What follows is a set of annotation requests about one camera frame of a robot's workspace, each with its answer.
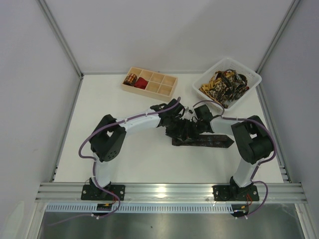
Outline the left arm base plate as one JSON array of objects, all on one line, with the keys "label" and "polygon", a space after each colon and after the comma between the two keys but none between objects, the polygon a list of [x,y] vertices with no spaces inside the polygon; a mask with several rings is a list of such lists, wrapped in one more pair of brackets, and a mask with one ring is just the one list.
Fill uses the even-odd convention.
[{"label": "left arm base plate", "polygon": [[[120,200],[125,197],[125,185],[111,184],[106,190],[117,195]],[[82,188],[81,200],[83,201],[112,201],[115,197],[105,191],[97,188],[94,184],[86,184]]]}]

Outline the white plastic basket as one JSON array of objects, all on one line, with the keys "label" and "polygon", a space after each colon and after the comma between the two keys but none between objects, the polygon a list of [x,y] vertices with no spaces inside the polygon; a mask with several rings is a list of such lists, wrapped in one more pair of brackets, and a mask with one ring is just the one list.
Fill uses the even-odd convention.
[{"label": "white plastic basket", "polygon": [[243,74],[246,76],[248,80],[248,87],[249,90],[239,99],[236,101],[233,101],[229,104],[229,107],[225,110],[231,111],[235,109],[237,106],[239,106],[243,101],[247,98],[247,96],[255,90],[255,88],[261,83],[262,78],[260,75],[258,75],[253,70],[249,69],[248,67],[244,66],[243,64],[231,59],[231,58],[223,58],[219,62],[217,62],[215,65],[210,67],[205,73],[202,74],[202,76],[199,77],[199,79],[195,80],[195,82],[192,84],[192,89],[197,94],[197,96],[202,100],[215,100],[207,96],[206,94],[202,93],[199,88],[202,84],[209,83],[212,76],[217,71],[225,71],[227,69],[233,69],[237,71],[239,74]]}]

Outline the brown blue-flowered tie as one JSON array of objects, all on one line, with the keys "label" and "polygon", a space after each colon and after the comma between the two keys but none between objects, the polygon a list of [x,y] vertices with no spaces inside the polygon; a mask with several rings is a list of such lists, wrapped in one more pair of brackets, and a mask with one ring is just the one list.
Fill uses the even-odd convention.
[{"label": "brown blue-flowered tie", "polygon": [[189,139],[187,141],[173,138],[171,143],[173,146],[229,148],[234,143],[234,140],[224,134],[202,134],[196,139]]}]

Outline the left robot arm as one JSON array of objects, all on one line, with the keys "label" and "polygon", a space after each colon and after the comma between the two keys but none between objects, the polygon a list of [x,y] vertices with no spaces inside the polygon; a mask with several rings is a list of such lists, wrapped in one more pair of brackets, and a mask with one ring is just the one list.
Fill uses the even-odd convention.
[{"label": "left robot arm", "polygon": [[184,113],[185,107],[178,99],[173,99],[168,104],[151,106],[145,112],[126,119],[105,115],[89,139],[95,158],[90,184],[98,189],[111,184],[118,164],[116,157],[127,136],[146,129],[178,125]]}]

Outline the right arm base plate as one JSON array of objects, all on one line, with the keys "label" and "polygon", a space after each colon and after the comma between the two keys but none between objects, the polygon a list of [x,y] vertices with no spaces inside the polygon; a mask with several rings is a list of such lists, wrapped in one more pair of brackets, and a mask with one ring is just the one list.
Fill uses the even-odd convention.
[{"label": "right arm base plate", "polygon": [[215,201],[259,201],[257,187],[254,184],[247,187],[237,185],[215,185],[212,187]]}]

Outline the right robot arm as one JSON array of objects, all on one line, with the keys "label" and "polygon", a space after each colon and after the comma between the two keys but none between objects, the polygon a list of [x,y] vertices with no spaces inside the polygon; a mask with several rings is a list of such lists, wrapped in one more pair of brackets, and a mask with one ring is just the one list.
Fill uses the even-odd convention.
[{"label": "right robot arm", "polygon": [[234,137],[241,156],[235,174],[230,178],[226,189],[218,189],[219,199],[226,193],[225,200],[241,200],[252,192],[255,177],[261,164],[274,159],[277,147],[271,133],[258,116],[249,118],[213,116],[206,105],[194,108],[198,133],[224,133]]}]

